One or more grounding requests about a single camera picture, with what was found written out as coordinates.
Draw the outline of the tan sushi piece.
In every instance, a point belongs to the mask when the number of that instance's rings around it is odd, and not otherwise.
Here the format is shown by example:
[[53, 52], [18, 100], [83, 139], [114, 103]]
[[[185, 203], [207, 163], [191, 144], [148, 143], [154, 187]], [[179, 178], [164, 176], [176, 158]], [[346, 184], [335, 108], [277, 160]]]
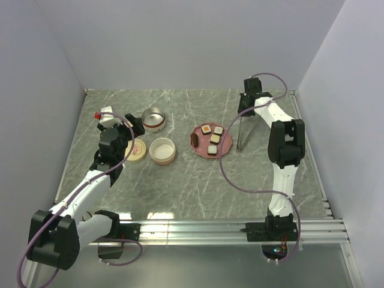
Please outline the tan sushi piece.
[[221, 137], [219, 135], [212, 134], [210, 139], [209, 139], [209, 142], [210, 142], [210, 144], [217, 145], [217, 144], [219, 144], [220, 139], [221, 139]]

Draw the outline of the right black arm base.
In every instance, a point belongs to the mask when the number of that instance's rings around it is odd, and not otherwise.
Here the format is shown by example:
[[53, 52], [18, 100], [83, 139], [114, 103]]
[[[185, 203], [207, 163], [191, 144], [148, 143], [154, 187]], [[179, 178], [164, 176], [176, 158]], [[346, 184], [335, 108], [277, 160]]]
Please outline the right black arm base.
[[265, 221], [248, 222], [240, 230], [246, 233], [248, 242], [261, 242], [262, 253], [268, 260], [283, 260], [287, 257], [288, 242], [299, 239], [299, 229], [293, 215], [285, 217], [267, 215]]

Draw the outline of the dark brown food piece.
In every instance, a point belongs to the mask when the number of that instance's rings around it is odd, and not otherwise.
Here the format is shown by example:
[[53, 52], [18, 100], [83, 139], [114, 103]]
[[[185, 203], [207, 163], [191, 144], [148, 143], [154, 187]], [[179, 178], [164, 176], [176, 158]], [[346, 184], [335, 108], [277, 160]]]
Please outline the dark brown food piece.
[[196, 133], [193, 133], [191, 135], [191, 140], [192, 140], [192, 143], [193, 143], [193, 146], [196, 148], [199, 146], [199, 137]]

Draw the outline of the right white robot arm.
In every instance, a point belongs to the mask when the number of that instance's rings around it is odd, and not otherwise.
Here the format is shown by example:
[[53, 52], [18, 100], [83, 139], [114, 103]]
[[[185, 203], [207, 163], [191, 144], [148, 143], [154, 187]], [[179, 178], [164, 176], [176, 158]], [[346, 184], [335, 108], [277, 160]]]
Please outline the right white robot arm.
[[293, 215], [291, 200], [295, 175], [305, 156], [305, 124], [287, 114], [277, 103], [287, 95], [284, 84], [281, 96], [273, 97], [264, 92], [255, 74], [244, 80], [244, 92], [240, 94], [238, 114], [241, 118], [259, 115], [270, 128], [268, 158], [273, 167], [274, 191], [268, 206], [268, 215], [287, 219]]

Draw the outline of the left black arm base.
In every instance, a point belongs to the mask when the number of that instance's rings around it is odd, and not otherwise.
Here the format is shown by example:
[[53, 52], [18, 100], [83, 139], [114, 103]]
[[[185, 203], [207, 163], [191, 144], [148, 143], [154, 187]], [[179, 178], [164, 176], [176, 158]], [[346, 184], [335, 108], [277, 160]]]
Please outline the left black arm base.
[[116, 232], [102, 236], [96, 240], [97, 253], [101, 260], [118, 260], [123, 255], [125, 246], [137, 245], [139, 241], [141, 224], [120, 223]]

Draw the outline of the orange topped sushi piece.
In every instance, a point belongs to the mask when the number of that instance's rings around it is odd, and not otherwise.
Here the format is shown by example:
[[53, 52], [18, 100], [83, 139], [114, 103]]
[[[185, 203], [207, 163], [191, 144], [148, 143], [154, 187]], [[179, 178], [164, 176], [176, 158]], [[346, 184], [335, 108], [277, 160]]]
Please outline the orange topped sushi piece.
[[201, 126], [201, 131], [202, 131], [203, 135], [211, 134], [212, 133], [211, 126], [209, 124], [202, 125]]

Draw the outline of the white sushi piece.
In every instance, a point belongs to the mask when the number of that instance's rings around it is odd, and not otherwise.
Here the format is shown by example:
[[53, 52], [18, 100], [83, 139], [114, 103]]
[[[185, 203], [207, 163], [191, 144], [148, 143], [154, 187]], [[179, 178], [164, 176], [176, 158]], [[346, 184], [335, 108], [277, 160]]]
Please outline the white sushi piece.
[[207, 147], [207, 154], [208, 155], [217, 155], [217, 153], [218, 153], [217, 145], [209, 145]]
[[215, 128], [214, 128], [214, 134], [216, 134], [216, 135], [222, 135], [223, 134], [223, 131], [224, 131], [224, 128], [223, 127], [221, 127], [221, 126], [216, 126]]

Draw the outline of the aluminium mounting rail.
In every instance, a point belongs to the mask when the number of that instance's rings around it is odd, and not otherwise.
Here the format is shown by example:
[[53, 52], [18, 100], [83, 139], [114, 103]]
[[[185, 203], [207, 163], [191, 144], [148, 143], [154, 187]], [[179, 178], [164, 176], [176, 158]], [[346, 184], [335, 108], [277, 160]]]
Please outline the aluminium mounting rail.
[[[261, 218], [204, 220], [143, 220], [139, 242], [143, 245], [250, 245], [245, 228], [248, 222]], [[300, 243], [345, 244], [350, 239], [342, 220], [317, 219], [301, 221]]]

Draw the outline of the pink lunch box tier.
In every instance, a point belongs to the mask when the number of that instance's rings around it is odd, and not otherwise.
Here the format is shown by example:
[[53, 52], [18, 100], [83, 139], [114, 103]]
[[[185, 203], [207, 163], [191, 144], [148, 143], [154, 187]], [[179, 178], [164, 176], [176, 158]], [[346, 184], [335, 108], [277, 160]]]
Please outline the pink lunch box tier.
[[158, 165], [170, 164], [176, 156], [175, 144], [165, 137], [155, 139], [149, 147], [149, 155]]

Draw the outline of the steel lunch box bowl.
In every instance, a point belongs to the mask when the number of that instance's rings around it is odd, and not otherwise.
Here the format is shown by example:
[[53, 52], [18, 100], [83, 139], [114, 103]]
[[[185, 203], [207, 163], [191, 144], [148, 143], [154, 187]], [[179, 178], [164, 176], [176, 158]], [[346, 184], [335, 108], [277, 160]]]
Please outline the steel lunch box bowl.
[[165, 113], [156, 107], [150, 107], [142, 113], [143, 127], [148, 132], [158, 132], [166, 124]]

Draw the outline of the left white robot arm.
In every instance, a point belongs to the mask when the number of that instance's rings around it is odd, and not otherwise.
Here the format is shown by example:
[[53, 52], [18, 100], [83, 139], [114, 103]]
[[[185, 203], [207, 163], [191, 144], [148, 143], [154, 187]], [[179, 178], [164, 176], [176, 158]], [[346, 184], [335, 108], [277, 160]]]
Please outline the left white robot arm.
[[[104, 116], [117, 120], [109, 125], [101, 121]], [[115, 241], [121, 236], [119, 215], [110, 211], [97, 211], [90, 219], [82, 217], [93, 203], [118, 180], [123, 164], [132, 149], [129, 142], [145, 133], [142, 119], [131, 114], [119, 116], [113, 112], [97, 112], [100, 120], [98, 150], [85, 178], [64, 200], [49, 211], [37, 211], [29, 229], [25, 257], [33, 262], [61, 270], [73, 266], [82, 248], [104, 238]]]

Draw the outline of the metal tongs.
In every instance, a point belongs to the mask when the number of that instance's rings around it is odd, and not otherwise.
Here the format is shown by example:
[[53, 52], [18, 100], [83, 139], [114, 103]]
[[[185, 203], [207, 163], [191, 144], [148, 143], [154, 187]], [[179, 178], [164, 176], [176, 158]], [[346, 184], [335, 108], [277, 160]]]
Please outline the metal tongs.
[[257, 131], [260, 116], [240, 117], [236, 151], [242, 152]]

